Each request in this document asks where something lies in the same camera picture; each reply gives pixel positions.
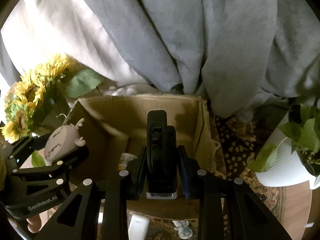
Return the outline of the person's left hand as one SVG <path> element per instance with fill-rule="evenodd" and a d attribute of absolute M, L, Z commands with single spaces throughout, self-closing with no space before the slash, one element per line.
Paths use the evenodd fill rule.
<path fill-rule="evenodd" d="M 35 215 L 33 217 L 27 218 L 28 230 L 31 233 L 38 233 L 42 227 L 42 221 L 40 215 Z"/>

